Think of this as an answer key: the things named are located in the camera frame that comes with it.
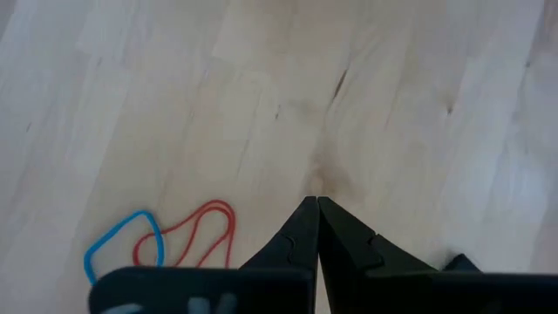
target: rubber band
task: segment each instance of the rubber band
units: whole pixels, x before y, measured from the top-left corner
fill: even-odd
[[[89,279],[89,282],[91,284],[95,284],[97,282],[97,277],[95,276],[95,271],[93,270],[93,266],[92,266],[93,254],[97,250],[99,250],[101,247],[103,247],[103,245],[105,245],[105,243],[107,243],[109,240],[111,240],[122,229],[122,227],[126,226],[127,223],[131,222],[132,220],[134,220],[135,218],[137,218],[140,215],[144,215],[147,218],[147,220],[149,221],[149,223],[151,224],[151,227],[153,229],[152,235],[155,236],[155,240],[157,241],[157,262],[156,263],[157,263],[157,266],[162,266],[163,265],[163,263],[165,262],[165,248],[164,248],[163,237],[161,235],[159,225],[157,225],[157,222],[155,221],[155,218],[153,217],[153,215],[151,213],[149,213],[146,210],[139,210],[139,211],[129,215],[127,218],[123,219],[121,222],[117,223],[107,233],[105,233],[103,236],[101,236],[85,252],[85,254],[84,254],[84,270],[85,270],[85,274],[87,275],[87,278]]]
[[[235,237],[235,228],[236,228],[235,211],[225,201],[212,200],[212,201],[208,201],[205,204],[201,205],[198,209],[196,209],[191,215],[186,217],[186,219],[184,219],[183,221],[175,224],[171,228],[164,229],[160,232],[162,235],[165,235],[169,232],[172,232],[172,231],[180,228],[185,223],[194,219],[194,227],[192,228],[192,232],[190,233],[190,238],[188,239],[186,248],[184,248],[184,250],[180,254],[179,259],[174,263],[175,267],[180,265],[180,263],[182,263],[182,261],[184,260],[184,258],[187,255],[188,251],[192,247],[192,244],[194,243],[196,231],[198,230],[198,226],[200,224],[201,218],[205,214],[207,214],[209,212],[212,212],[212,211],[218,211],[218,212],[224,214],[227,217],[228,226],[227,226],[227,229],[225,230],[225,232],[217,239],[217,241],[215,241],[209,247],[209,249],[206,250],[206,252],[203,254],[200,261],[195,265],[195,267],[200,267],[203,264],[203,262],[208,258],[208,256],[215,250],[215,248],[227,239],[228,239],[228,244],[227,244],[227,253],[225,255],[225,268],[228,268],[228,266],[230,265],[230,254],[231,254],[231,248],[232,248],[232,245],[233,245],[233,240],[234,240],[234,237]],[[152,236],[157,236],[157,235],[155,233],[146,234],[146,235],[142,236],[136,242],[135,246],[133,247],[132,260],[133,260],[133,264],[135,266],[142,266],[143,265],[140,261],[140,258],[139,258],[140,247],[145,240],[147,240],[148,238],[150,238]]]

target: blue rubber band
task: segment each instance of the blue rubber band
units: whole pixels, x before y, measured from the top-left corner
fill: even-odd
[[[149,213],[146,210],[138,210],[137,212],[129,215],[127,218],[125,218],[121,222],[117,223],[106,234],[101,236],[100,239],[98,239],[85,252],[85,255],[84,255],[84,270],[85,270],[85,274],[87,275],[87,278],[89,279],[89,282],[91,284],[95,284],[97,282],[97,277],[95,276],[95,271],[93,270],[93,266],[92,266],[92,262],[91,262],[91,260],[93,258],[93,254],[98,249],[100,249],[103,245],[105,245],[105,243],[107,243],[109,240],[111,240],[112,237],[115,236],[122,229],[122,227],[126,226],[127,223],[131,222],[132,220],[134,220],[139,215],[144,215],[147,218],[147,220],[149,221],[149,223],[151,224],[151,227],[153,228],[153,233],[155,234],[155,240],[157,241],[157,266],[162,266],[163,265],[163,263],[165,262],[165,248],[164,248],[164,245],[163,245],[163,236],[160,233],[159,225],[157,225],[157,222],[155,221],[155,217],[153,217],[153,215],[151,213]]]

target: red rubber band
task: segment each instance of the red rubber band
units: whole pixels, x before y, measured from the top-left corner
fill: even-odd
[[[184,258],[188,254],[188,251],[192,247],[192,244],[194,243],[196,231],[198,230],[198,225],[200,224],[201,218],[205,214],[207,214],[209,212],[212,212],[212,211],[218,211],[220,213],[223,213],[227,217],[227,220],[228,220],[227,229],[225,230],[225,233],[223,233],[219,237],[219,239],[217,239],[217,241],[215,241],[209,247],[209,249],[206,250],[206,252],[203,254],[200,261],[195,265],[195,267],[200,267],[203,264],[203,262],[205,262],[205,260],[208,258],[208,256],[215,250],[215,248],[219,244],[221,244],[221,242],[227,240],[227,238],[228,238],[227,254],[225,255],[225,268],[228,268],[228,266],[230,265],[230,252],[231,252],[231,248],[233,246],[233,239],[235,237],[236,215],[235,215],[235,210],[230,205],[228,205],[228,203],[226,203],[225,201],[221,201],[221,200],[208,201],[205,204],[201,205],[198,209],[196,209],[190,216],[186,217],[186,219],[184,219],[183,221],[175,224],[174,226],[172,226],[169,229],[161,230],[160,233],[162,235],[165,235],[169,232],[172,232],[172,231],[182,227],[185,223],[194,219],[194,227],[192,228],[192,232],[190,233],[190,238],[188,239],[188,242],[186,244],[186,248],[184,248],[184,250],[182,251],[182,254],[180,255],[180,257],[178,259],[178,261],[176,261],[176,263],[173,265],[174,267],[176,267],[176,266],[180,265],[180,263],[182,263],[182,261],[184,260]],[[153,232],[142,236],[136,242],[136,244],[133,246],[132,260],[133,260],[133,264],[135,266],[143,266],[144,265],[144,264],[141,263],[140,258],[139,258],[140,247],[145,240],[147,240],[148,238],[150,238],[152,236],[155,236],[155,234]]]

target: wood grain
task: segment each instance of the wood grain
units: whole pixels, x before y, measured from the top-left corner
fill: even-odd
[[[237,210],[235,267],[305,195],[328,195],[435,267],[463,252],[558,271],[557,4],[0,4],[0,302],[86,312],[94,239],[136,208],[167,227],[213,198]],[[184,266],[223,223],[204,218]],[[98,273],[146,231],[107,244]]]

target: light wood surface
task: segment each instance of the light wood surface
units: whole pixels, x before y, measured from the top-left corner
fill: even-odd
[[[558,271],[555,0],[0,3],[0,304],[85,312],[86,248],[222,198],[232,264],[328,195],[432,266]],[[223,228],[204,218],[184,265]],[[131,263],[146,223],[94,259]],[[187,229],[168,237],[173,260]],[[153,245],[142,255],[153,260]],[[222,266],[224,249],[208,266]],[[323,284],[316,312],[327,312]]]

